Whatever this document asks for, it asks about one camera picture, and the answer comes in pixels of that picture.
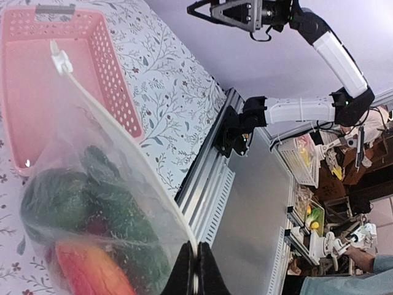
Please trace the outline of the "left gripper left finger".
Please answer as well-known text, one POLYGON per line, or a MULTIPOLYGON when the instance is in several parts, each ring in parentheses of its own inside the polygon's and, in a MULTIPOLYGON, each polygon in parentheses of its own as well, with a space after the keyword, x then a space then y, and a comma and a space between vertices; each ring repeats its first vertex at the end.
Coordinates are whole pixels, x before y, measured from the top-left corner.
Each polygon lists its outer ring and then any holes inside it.
POLYGON ((190 242, 181 246, 174 267, 161 295, 192 295, 195 255, 190 242))

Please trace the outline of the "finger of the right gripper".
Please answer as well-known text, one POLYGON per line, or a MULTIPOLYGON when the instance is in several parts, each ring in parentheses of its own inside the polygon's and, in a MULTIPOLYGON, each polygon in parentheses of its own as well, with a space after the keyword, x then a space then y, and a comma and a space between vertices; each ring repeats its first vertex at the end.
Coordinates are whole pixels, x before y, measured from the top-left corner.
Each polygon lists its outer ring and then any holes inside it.
POLYGON ((215 4, 213 0, 200 0, 196 1, 193 4, 187 6, 187 13, 191 16, 197 18, 211 18, 211 14, 204 14, 198 11, 198 9, 208 6, 209 8, 215 4))
POLYGON ((255 31, 257 1, 227 1, 210 8, 213 18, 244 31, 255 31))

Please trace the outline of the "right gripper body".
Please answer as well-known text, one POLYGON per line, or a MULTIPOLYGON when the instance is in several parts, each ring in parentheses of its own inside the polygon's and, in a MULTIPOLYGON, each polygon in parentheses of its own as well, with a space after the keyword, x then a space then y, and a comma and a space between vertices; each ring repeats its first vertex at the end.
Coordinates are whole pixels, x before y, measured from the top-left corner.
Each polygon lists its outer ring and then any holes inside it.
POLYGON ((291 16, 292 1, 257 1, 257 18, 254 32, 264 26, 281 32, 291 16))

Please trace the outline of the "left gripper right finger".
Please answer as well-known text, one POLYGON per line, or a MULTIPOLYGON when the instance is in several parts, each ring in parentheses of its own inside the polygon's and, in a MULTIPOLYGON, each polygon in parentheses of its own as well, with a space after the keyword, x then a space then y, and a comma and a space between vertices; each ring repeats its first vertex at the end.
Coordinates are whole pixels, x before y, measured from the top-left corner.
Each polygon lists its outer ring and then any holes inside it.
POLYGON ((197 272, 198 291, 200 295, 230 295, 222 278, 217 262, 207 242, 198 245, 197 272))

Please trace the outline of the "red orange fake pepper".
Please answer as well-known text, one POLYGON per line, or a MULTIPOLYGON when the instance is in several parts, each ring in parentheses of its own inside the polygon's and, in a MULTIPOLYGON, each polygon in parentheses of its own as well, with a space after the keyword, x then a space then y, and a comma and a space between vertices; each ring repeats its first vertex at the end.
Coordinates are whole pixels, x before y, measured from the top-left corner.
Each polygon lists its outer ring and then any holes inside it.
POLYGON ((72 240, 56 242, 55 253, 73 294, 135 294, 122 269, 101 248, 72 240))

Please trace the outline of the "clear zip top bag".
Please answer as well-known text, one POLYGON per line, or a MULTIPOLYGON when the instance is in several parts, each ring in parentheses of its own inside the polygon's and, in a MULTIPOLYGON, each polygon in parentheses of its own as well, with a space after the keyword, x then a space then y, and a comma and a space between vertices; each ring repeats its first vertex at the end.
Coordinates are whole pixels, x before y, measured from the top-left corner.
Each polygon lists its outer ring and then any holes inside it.
POLYGON ((193 294, 195 238, 134 138, 89 94, 55 41, 53 134, 20 217, 57 294, 193 294))

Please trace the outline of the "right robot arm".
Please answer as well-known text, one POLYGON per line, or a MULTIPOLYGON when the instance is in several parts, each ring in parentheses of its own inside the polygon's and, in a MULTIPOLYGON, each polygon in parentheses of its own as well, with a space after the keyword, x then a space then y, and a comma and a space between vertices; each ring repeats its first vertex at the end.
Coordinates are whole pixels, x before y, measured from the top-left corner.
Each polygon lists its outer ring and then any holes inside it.
POLYGON ((332 27, 300 1, 195 1, 187 13, 219 42, 211 60, 228 74, 216 78, 244 99, 224 132, 363 123, 375 100, 370 84, 332 27))

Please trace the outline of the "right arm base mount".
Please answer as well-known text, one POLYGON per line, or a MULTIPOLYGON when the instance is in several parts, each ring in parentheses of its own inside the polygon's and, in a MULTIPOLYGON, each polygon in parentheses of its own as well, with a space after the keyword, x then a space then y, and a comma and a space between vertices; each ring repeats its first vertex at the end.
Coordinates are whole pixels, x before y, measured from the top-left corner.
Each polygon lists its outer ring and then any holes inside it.
POLYGON ((220 154, 229 158, 232 151, 243 154, 247 151, 244 134, 250 134, 257 126, 258 118, 252 114, 238 114, 232 106, 224 111, 214 138, 214 147, 220 154))

